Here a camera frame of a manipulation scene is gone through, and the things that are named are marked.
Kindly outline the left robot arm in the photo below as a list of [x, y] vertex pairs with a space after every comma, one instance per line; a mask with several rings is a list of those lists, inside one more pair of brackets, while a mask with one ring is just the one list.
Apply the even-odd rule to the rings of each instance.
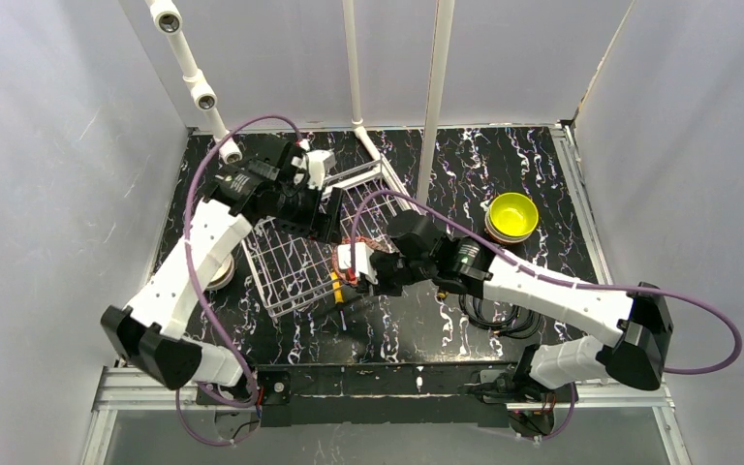
[[236, 386], [245, 360], [186, 338], [190, 317], [236, 246], [264, 220], [292, 236], [340, 243], [345, 192], [326, 187], [335, 165], [330, 150], [269, 135], [219, 168], [201, 195], [189, 195], [185, 231], [161, 266], [126, 304], [102, 315], [116, 352], [170, 390], [189, 382]]

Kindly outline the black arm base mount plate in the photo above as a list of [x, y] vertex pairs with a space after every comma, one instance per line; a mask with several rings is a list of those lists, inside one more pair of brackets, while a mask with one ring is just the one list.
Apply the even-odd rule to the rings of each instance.
[[333, 423], [532, 423], [548, 431], [572, 393], [512, 392], [511, 363], [260, 365], [264, 427]]

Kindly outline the red patterned blue bowl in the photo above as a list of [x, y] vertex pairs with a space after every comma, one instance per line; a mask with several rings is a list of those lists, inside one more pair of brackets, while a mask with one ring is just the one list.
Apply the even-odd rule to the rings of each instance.
[[365, 236], [356, 240], [345, 238], [331, 256], [331, 272], [342, 284], [357, 285], [361, 281], [379, 285], [384, 277], [384, 262], [397, 259], [399, 254], [390, 247]]

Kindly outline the white bowl brown rim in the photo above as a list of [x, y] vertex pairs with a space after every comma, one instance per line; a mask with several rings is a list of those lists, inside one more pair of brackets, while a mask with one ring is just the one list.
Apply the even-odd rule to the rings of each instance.
[[218, 291], [230, 284], [236, 271], [236, 264], [232, 254], [225, 257], [223, 263], [213, 274], [206, 289], [210, 292]]

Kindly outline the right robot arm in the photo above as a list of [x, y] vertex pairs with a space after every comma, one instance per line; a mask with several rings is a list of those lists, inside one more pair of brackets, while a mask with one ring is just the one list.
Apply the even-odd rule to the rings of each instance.
[[387, 239], [391, 252], [363, 241], [339, 252], [341, 267], [374, 295], [399, 296], [406, 286], [430, 281], [452, 295], [513, 304], [584, 331], [577, 340], [527, 347], [512, 387], [555, 390], [600, 378], [645, 391], [661, 385], [673, 323], [656, 288], [601, 290], [477, 235], [453, 237], [414, 210], [388, 223]]

